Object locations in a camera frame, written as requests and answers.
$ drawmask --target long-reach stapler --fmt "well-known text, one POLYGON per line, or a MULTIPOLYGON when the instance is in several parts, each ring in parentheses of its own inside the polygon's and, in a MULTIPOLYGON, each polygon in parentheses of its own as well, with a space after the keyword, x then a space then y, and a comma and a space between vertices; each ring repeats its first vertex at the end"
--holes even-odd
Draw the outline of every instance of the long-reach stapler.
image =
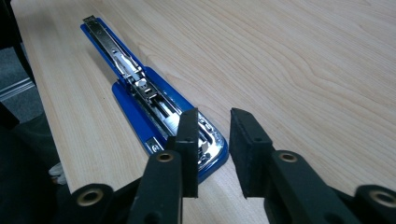
MULTIPOLYGON (((90 16, 81 29, 118 76, 112 90, 149 155, 163 150, 177 134, 180 115, 193 106, 153 69, 143 65, 100 19, 90 16)), ((219 130, 198 113, 199 181, 227 161, 227 142, 219 130)))

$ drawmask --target wood grain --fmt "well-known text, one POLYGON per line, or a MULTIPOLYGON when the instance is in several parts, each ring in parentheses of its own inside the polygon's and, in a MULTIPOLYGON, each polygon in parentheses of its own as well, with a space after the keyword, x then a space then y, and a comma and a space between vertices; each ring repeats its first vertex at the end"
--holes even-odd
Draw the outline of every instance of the wood grain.
MULTIPOLYGON (((228 139, 232 107, 330 186, 396 189, 396 2, 13 0, 72 191, 119 189, 147 156, 111 92, 115 76, 80 31, 101 17, 228 139)), ((267 223, 231 159, 185 200, 185 223, 267 223)))

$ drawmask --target black plastic part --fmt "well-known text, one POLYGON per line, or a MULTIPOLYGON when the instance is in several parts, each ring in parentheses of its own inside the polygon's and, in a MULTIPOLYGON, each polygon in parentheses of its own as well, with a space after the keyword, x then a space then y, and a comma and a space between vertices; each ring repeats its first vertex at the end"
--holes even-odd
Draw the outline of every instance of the black plastic part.
MULTIPOLYGON (((274 196, 279 196, 279 194, 272 193, 271 197, 274 198, 274 196)), ((292 219, 289 214, 288 208, 280 198, 279 199, 265 198, 264 209, 270 223, 276 223, 276 224, 292 223, 292 219)))
POLYGON ((52 223, 106 224, 112 223, 110 205, 113 189, 103 184, 90 184, 76 190, 60 207, 52 223))
POLYGON ((292 223, 360 223, 297 153, 275 151, 269 172, 292 223))
POLYGON ((353 199, 353 211, 362 223, 396 223, 396 192, 377 185, 360 186, 353 199))
POLYGON ((110 210, 110 213, 114 214, 114 216, 111 223, 123 224, 126 222, 132 203, 134 202, 134 196, 139 188, 140 180, 141 177, 114 192, 114 199, 110 210))
POLYGON ((19 123, 20 121, 0 102, 0 125, 11 130, 19 123))
POLYGON ((183 197, 198 197, 198 109, 180 115, 176 138, 171 138, 170 148, 178 152, 182 163, 183 197))
POLYGON ((127 223, 181 223, 181 158, 172 150, 148 159, 127 223))
POLYGON ((267 197, 268 164, 275 151, 259 122, 245 110, 231 110, 230 153, 245 197, 267 197))

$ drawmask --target gray floor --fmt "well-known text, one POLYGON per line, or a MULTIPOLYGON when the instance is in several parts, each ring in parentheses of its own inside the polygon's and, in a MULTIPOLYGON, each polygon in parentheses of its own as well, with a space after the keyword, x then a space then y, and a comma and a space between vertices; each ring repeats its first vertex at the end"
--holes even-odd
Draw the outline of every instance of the gray floor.
MULTIPOLYGON (((28 78, 13 48, 0 50, 0 91, 28 78)), ((33 119, 44 112, 37 88, 28 89, 14 95, 2 103, 21 123, 33 119)))

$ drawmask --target wooden table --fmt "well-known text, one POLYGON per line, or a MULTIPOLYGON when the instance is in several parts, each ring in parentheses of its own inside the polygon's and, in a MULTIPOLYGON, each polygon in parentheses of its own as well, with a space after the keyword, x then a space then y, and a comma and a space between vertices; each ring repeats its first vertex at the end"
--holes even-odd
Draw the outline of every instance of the wooden table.
MULTIPOLYGON (((148 156, 111 92, 116 76, 79 29, 101 17, 227 138, 250 111, 275 148, 300 153, 332 187, 396 189, 394 1, 13 0, 71 191, 114 189, 148 156)), ((185 200, 185 223, 267 223, 231 159, 185 200)))

